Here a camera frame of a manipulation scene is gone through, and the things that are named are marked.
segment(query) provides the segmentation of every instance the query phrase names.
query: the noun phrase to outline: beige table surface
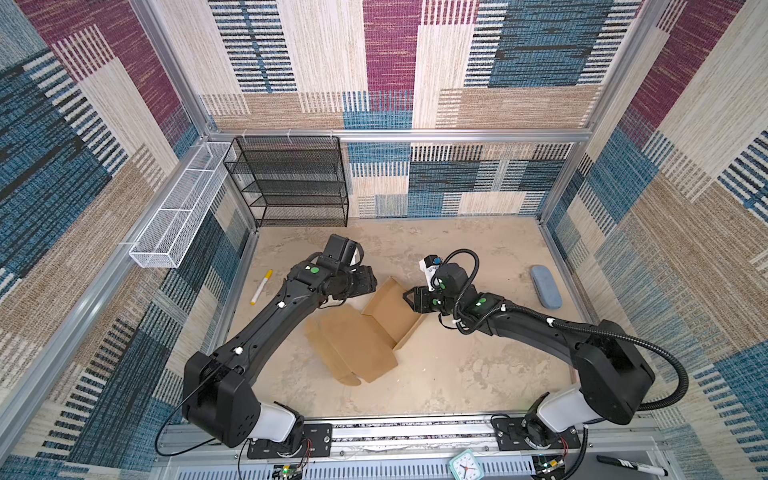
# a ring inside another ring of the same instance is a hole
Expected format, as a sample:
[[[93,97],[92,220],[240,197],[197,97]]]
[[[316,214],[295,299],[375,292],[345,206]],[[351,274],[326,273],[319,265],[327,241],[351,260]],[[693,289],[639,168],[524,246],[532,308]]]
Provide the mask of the beige table surface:
[[[480,257],[478,291],[579,321],[532,218],[350,219],[347,228],[263,228],[229,337],[272,299],[294,264],[323,249],[331,233],[362,244],[363,263],[373,268],[380,283],[394,276],[408,288],[425,284],[419,270],[423,257],[472,249]],[[469,255],[458,255],[455,261],[472,271]],[[528,273],[532,265],[545,265],[552,272],[563,296],[562,308],[550,311],[538,302]],[[274,275],[251,306],[250,298],[270,268]],[[369,298],[348,303],[362,310]],[[542,393],[571,384],[569,367],[561,360],[511,339],[444,329],[435,313],[395,355],[399,366],[375,382],[341,385],[310,348],[302,322],[270,358],[253,389],[261,402],[278,401],[308,417],[330,417],[527,409]]]

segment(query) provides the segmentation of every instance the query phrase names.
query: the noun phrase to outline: clock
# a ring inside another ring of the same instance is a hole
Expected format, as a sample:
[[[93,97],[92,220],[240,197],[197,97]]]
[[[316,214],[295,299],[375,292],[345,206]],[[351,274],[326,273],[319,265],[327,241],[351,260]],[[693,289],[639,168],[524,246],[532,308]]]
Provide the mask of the clock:
[[[479,480],[485,476],[472,450],[469,449],[453,457],[449,467],[456,480]]]

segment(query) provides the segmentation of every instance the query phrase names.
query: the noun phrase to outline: black wire rack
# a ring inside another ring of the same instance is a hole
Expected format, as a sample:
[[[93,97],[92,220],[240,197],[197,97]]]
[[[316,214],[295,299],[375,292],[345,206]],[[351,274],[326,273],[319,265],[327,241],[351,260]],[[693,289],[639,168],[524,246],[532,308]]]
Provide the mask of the black wire rack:
[[[337,137],[236,137],[225,161],[259,227],[346,227]]]

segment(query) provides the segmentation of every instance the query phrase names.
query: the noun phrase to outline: white wire basket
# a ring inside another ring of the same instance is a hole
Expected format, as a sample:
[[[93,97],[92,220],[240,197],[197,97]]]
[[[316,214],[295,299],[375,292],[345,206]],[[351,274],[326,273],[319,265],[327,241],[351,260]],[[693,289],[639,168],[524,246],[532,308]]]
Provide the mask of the white wire basket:
[[[228,142],[206,142],[184,169],[131,248],[142,268],[178,268],[234,161]]]

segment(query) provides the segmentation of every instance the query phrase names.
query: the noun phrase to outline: yellow highlighter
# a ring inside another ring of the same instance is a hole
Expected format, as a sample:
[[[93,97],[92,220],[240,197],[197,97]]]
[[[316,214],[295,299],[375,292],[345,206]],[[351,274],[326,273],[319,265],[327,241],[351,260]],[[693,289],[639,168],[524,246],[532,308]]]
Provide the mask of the yellow highlighter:
[[[263,279],[261,279],[261,284],[259,285],[259,288],[256,289],[256,293],[253,294],[253,298],[250,299],[251,305],[256,305],[256,300],[259,298],[259,295],[261,295],[261,290],[264,290],[264,286],[266,285],[266,281],[270,279],[272,276],[272,270],[266,273]]]

